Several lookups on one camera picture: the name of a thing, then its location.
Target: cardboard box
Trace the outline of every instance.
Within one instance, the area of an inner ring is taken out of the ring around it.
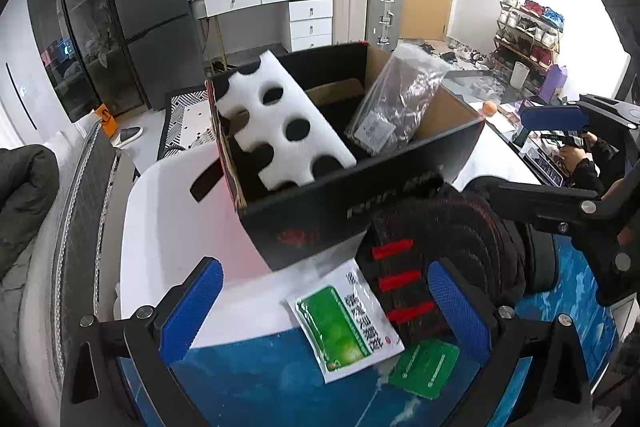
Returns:
[[[428,183],[433,171],[453,181],[476,145],[484,120],[441,86],[409,146],[370,157],[344,137],[364,92],[390,55],[366,42],[313,48],[279,57],[356,157],[357,165],[316,176],[314,183],[270,192],[258,172],[271,160],[270,146],[243,152],[233,138],[242,118],[222,118],[215,97],[228,89],[226,71],[207,80],[213,130],[225,180],[239,219],[273,270],[296,263],[364,230],[380,204]],[[244,74],[259,63],[239,68]],[[240,117],[248,118],[244,113]],[[324,164],[321,168],[331,167]]]

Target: hand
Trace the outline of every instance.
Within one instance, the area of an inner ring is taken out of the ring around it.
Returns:
[[[589,143],[589,145],[591,147],[593,147],[594,145],[596,145],[596,142],[598,141],[598,137],[595,136],[593,133],[590,132],[584,132],[582,133],[582,137],[587,140],[587,142]]]
[[[578,163],[587,158],[587,153],[583,149],[571,147],[570,145],[561,147],[560,155],[562,156],[562,161],[564,161],[564,166],[571,174],[574,173]]]

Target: white cup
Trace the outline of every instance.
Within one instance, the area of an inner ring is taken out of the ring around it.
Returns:
[[[523,63],[516,62],[516,65],[513,68],[513,73],[511,73],[511,86],[516,89],[521,89],[524,85],[524,81],[527,79],[527,75],[529,74],[529,68],[527,68]]]

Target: black jacket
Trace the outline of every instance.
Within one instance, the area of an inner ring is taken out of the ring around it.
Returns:
[[[56,156],[42,145],[0,149],[0,280],[38,234],[59,177]]]
[[[588,158],[582,160],[575,167],[572,177],[577,188],[595,190],[599,195],[603,195],[613,182],[624,177],[625,155],[603,140],[598,140],[594,144],[591,155],[593,162]],[[596,165],[600,169],[599,176],[595,169]]]

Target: metal screw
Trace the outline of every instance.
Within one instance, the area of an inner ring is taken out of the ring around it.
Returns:
[[[80,326],[82,326],[83,328],[88,328],[93,323],[94,323],[94,316],[93,315],[85,315],[84,317],[82,317],[80,319]]]
[[[498,315],[504,319],[512,319],[516,316],[516,312],[510,306],[500,306],[498,308]]]
[[[583,201],[580,203],[580,208],[585,214],[593,214],[597,207],[593,201]]]
[[[565,313],[561,313],[558,315],[558,322],[563,326],[571,326],[574,323],[571,320],[571,317]]]
[[[631,258],[624,252],[617,254],[614,262],[616,263],[616,268],[621,272],[626,272],[631,268]]]
[[[136,310],[136,317],[139,319],[148,319],[153,312],[153,306],[140,306],[140,308]]]

